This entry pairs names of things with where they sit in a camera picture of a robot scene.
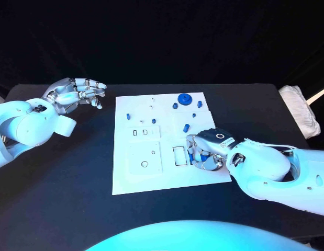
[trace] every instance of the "white plastic board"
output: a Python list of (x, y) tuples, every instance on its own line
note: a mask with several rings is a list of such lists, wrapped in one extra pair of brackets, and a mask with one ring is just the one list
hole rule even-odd
[(188, 106), (178, 103), (178, 95), (116, 97), (113, 195), (231, 181), (226, 168), (210, 172), (189, 163), (185, 136), (215, 126), (204, 94), (189, 93)]

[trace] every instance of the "black tablecloth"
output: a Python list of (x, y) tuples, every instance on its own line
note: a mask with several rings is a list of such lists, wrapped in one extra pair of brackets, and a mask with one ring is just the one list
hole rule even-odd
[[(7, 101), (39, 97), (45, 89), (19, 85)], [(108, 85), (103, 110), (84, 105), (71, 113), (71, 137), (54, 134), (0, 168), (0, 250), (82, 250), (174, 220), (234, 222), (288, 237), (324, 235), (324, 216), (252, 199), (234, 180), (111, 195), (114, 97), (181, 92), (204, 92), (215, 126), (234, 135), (308, 148), (273, 85)]]

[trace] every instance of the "white cushion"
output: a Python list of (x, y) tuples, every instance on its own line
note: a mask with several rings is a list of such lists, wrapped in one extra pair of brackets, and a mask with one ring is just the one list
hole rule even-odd
[(305, 139), (319, 135), (319, 125), (298, 86), (285, 85), (279, 93)]

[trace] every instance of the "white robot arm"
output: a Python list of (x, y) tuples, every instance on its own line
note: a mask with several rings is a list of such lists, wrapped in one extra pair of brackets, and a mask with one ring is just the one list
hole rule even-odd
[[(0, 104), (0, 167), (26, 150), (42, 145), (52, 133), (68, 137), (77, 122), (65, 117), (80, 104), (101, 104), (106, 85), (84, 78), (65, 78), (48, 88), (42, 98)], [(12, 140), (4, 144), (2, 136)]]
[(188, 135), (187, 146), (195, 167), (226, 166), (249, 196), (324, 215), (324, 151), (237, 139), (218, 128)]

